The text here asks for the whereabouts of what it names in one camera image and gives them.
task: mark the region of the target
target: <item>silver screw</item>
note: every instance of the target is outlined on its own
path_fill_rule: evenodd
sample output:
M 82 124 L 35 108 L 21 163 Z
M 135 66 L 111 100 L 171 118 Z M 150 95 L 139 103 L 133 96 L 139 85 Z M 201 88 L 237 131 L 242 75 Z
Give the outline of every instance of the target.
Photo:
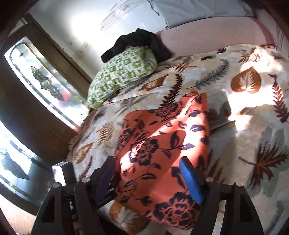
M 87 183 L 90 181 L 90 178 L 89 177 L 84 177 L 82 180 L 81 180 L 83 183 Z
M 242 186 L 243 186 L 243 183 L 242 183 L 241 181 L 237 181 L 237 182 L 236 182 L 236 185 L 237 185 L 238 187 L 242 187 Z
M 207 178 L 206 178 L 206 181 L 207 181 L 208 183 L 212 183 L 212 182 L 214 181 L 214 179 L 213 179 L 212 177 L 207 177 Z
M 53 188 L 58 188 L 59 186 L 61 185 L 61 183 L 59 182 L 56 182 L 52 185 Z

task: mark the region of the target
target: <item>beige blanket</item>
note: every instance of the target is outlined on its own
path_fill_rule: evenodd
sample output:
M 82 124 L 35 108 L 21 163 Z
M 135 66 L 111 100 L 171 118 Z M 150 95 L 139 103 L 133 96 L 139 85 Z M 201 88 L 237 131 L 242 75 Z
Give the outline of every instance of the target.
M 90 176 L 116 148 L 125 114 L 156 109 L 182 95 L 206 93 L 210 162 L 219 182 L 242 181 L 265 234 L 277 234 L 289 216 L 289 62 L 275 48 L 241 44 L 165 61 L 142 84 L 121 91 L 94 111 L 71 145 L 77 179 Z M 220 205 L 214 234 L 222 224 Z M 129 234 L 189 234 L 112 201 L 99 210 Z

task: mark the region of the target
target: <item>folded orange cloth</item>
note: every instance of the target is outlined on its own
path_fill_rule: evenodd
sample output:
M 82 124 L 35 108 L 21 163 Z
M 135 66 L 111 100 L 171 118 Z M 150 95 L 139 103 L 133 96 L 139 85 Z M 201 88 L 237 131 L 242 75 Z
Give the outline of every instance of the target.
M 179 169 L 187 156 L 207 163 L 209 125 L 205 94 L 125 116 L 115 152 L 120 181 L 116 200 L 159 223 L 190 229 L 200 206 L 192 200 Z

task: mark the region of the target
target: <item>black flower print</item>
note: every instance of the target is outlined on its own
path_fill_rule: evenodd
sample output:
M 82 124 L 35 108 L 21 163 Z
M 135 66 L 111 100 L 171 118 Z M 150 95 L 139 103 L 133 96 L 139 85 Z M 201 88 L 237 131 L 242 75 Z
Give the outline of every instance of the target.
M 147 166 L 151 163 L 152 153 L 159 148 L 156 139 L 143 139 L 131 145 L 128 154 L 131 163 L 138 162 L 140 166 Z
M 177 108 L 178 108 L 178 104 L 177 103 L 173 103 L 171 105 L 158 108 L 155 111 L 155 115 L 157 117 L 166 118 L 170 113 L 175 112 L 177 110 Z
M 131 129 L 125 129 L 122 134 L 119 136 L 118 140 L 117 140 L 117 147 L 116 150 L 117 151 L 121 151 L 123 149 L 123 147 L 127 144 L 127 142 L 129 141 L 129 139 L 132 136 L 132 130 Z
M 168 202 L 155 205 L 153 215 L 159 221 L 182 229 L 189 229 L 194 225 L 195 212 L 199 205 L 194 204 L 190 195 L 177 192 Z

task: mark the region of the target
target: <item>black jacket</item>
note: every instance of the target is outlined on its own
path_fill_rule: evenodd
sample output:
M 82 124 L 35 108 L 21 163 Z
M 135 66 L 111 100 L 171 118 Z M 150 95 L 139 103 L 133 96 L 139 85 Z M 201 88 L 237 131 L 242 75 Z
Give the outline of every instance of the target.
M 101 56 L 102 61 L 108 62 L 114 56 L 122 53 L 129 45 L 133 47 L 148 46 L 152 50 L 158 63 L 163 62 L 172 56 L 162 41 L 154 33 L 143 29 L 137 29 L 133 33 L 120 36 L 114 46 Z

